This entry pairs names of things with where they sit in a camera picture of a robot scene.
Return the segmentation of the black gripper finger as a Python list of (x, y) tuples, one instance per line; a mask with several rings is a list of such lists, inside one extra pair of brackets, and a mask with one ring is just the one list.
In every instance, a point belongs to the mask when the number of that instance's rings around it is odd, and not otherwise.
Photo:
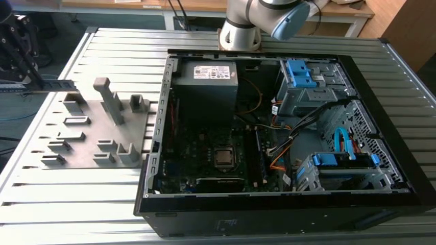
[(24, 60), (1, 60), (1, 83), (29, 83)]
[(29, 83), (1, 83), (1, 91), (41, 91), (44, 79), (39, 74), (35, 57), (39, 55), (39, 44), (35, 25), (25, 15), (13, 15), (1, 24), (1, 56), (5, 60), (27, 62)]

